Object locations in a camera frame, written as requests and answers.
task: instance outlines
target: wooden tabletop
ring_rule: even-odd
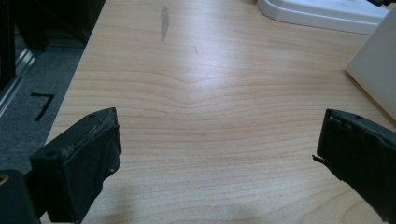
[[[396,129],[346,71],[366,38],[253,0],[106,1],[49,136],[118,110],[122,165],[84,223],[382,223],[311,157],[326,108]]]

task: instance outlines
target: white device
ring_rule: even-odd
[[[396,8],[350,60],[347,71],[396,119]]]
[[[276,21],[370,34],[388,10],[367,0],[258,0],[257,7]]]

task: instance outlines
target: white object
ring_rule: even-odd
[[[370,34],[388,10],[367,0],[258,0],[257,7],[276,21]]]
[[[350,60],[347,71],[396,119],[396,9]]]

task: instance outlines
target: gray carpet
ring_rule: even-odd
[[[43,147],[82,49],[49,49],[40,54],[0,118],[0,170],[30,170],[29,156]]]

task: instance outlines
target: wood grain pattern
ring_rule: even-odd
[[[84,223],[381,223],[311,159],[326,108],[396,128],[345,70],[367,36],[254,4],[106,1],[49,137],[118,109],[122,165]]]

